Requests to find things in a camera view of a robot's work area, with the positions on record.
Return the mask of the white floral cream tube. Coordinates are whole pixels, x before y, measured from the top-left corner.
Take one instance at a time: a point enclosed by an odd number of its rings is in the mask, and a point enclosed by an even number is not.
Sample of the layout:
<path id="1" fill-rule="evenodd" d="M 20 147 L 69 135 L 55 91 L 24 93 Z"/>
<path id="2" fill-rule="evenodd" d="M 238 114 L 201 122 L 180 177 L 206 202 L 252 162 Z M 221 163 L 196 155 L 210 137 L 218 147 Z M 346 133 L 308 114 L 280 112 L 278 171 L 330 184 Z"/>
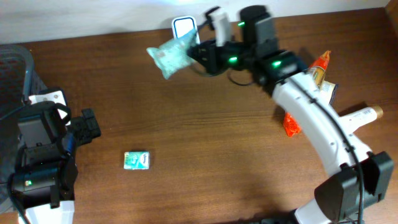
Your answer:
<path id="1" fill-rule="evenodd" d="M 340 116 L 339 121 L 342 123 L 344 130 L 348 134 L 352 134 L 358 128 L 381 118 L 383 114 L 383 109 L 380 106 L 368 106 L 344 116 Z"/>

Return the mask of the teal pocket tissue pack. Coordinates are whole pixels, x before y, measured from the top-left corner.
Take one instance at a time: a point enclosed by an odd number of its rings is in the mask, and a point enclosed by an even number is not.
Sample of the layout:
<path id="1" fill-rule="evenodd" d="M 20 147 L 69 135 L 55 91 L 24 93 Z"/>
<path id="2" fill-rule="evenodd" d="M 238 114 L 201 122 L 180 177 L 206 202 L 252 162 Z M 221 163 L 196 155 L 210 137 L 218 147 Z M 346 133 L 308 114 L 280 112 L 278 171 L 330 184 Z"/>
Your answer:
<path id="1" fill-rule="evenodd" d="M 126 170 L 149 170 L 150 153 L 147 151 L 125 152 L 123 168 Z"/>

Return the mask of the teal wet wipes pack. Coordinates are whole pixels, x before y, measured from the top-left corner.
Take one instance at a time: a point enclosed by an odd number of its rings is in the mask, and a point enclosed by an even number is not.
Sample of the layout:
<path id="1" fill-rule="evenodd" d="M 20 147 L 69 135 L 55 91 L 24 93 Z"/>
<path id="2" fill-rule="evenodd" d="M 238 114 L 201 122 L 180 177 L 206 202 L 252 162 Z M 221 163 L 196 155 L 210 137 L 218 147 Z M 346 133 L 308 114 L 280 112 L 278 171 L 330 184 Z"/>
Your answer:
<path id="1" fill-rule="evenodd" d="M 190 47 L 197 45 L 196 36 L 197 30 L 192 29 L 181 38 L 171 39 L 158 48 L 149 47 L 146 49 L 166 80 L 194 62 L 194 59 L 189 57 L 187 52 Z"/>

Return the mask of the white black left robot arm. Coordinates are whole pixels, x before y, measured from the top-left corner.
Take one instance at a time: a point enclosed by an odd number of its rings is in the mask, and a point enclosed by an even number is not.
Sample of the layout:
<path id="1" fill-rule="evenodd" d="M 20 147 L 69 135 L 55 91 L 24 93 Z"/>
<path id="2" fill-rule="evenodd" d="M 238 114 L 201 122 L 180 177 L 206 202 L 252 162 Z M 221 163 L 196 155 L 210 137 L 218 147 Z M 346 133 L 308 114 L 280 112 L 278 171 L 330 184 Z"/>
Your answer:
<path id="1" fill-rule="evenodd" d="M 101 136 L 91 108 L 72 117 L 69 107 L 43 101 L 21 109 L 15 163 L 4 187 L 2 212 L 19 223 L 72 223 L 75 213 L 76 151 Z"/>

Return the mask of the white blue noodle bag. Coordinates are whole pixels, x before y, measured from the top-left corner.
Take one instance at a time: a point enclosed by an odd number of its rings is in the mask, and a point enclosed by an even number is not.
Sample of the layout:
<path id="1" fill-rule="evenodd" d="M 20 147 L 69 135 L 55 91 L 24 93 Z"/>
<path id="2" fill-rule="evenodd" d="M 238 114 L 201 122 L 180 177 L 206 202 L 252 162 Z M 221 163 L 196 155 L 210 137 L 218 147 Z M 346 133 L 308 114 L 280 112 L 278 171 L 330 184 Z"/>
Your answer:
<path id="1" fill-rule="evenodd" d="M 320 87 L 320 98 L 327 102 L 329 105 L 332 105 L 335 99 L 337 89 L 338 84 L 323 81 Z"/>

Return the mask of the orange spaghetti packet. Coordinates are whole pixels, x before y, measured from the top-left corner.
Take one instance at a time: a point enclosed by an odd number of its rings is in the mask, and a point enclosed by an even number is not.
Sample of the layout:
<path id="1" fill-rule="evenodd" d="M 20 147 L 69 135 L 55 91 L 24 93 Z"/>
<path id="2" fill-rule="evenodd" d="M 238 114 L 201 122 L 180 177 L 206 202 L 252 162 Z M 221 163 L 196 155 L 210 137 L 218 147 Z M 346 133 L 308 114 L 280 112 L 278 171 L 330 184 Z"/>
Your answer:
<path id="1" fill-rule="evenodd" d="M 325 73 L 330 62 L 331 50 L 327 50 L 321 56 L 319 56 L 306 71 L 307 74 L 311 75 L 316 86 L 321 90 L 323 82 L 325 80 Z M 292 137 L 294 134 L 301 132 L 301 127 L 293 116 L 286 112 L 284 116 L 283 127 L 288 137 Z"/>

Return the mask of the grey plastic mesh basket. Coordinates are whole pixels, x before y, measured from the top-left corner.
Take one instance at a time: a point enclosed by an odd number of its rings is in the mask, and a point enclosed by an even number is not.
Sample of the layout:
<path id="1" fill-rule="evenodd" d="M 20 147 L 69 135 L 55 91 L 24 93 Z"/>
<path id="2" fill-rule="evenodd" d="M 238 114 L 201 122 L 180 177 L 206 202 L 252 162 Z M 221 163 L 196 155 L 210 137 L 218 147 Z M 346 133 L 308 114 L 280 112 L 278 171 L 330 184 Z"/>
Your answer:
<path id="1" fill-rule="evenodd" d="M 15 173 L 24 139 L 17 125 L 21 109 L 29 96 L 46 89 L 36 74 L 34 59 L 20 45 L 1 46 L 1 213 L 13 212 L 7 181 Z"/>

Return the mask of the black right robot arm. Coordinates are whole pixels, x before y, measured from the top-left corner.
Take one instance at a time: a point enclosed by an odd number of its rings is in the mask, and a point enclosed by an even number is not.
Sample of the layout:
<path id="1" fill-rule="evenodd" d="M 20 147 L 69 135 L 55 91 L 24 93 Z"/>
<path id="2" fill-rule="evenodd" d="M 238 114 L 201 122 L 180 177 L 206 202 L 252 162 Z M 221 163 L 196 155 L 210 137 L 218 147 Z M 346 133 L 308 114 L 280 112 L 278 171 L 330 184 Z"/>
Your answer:
<path id="1" fill-rule="evenodd" d="M 386 152 L 374 153 L 320 97 L 303 61 L 279 47 L 272 16 L 263 5 L 240 10 L 243 39 L 234 40 L 228 14 L 216 6 L 205 24 L 216 37 L 188 49 L 188 56 L 210 75 L 228 69 L 251 72 L 277 105 L 290 113 L 317 151 L 328 179 L 314 198 L 295 209 L 282 223 L 362 223 L 364 209 L 384 199 L 394 170 Z"/>

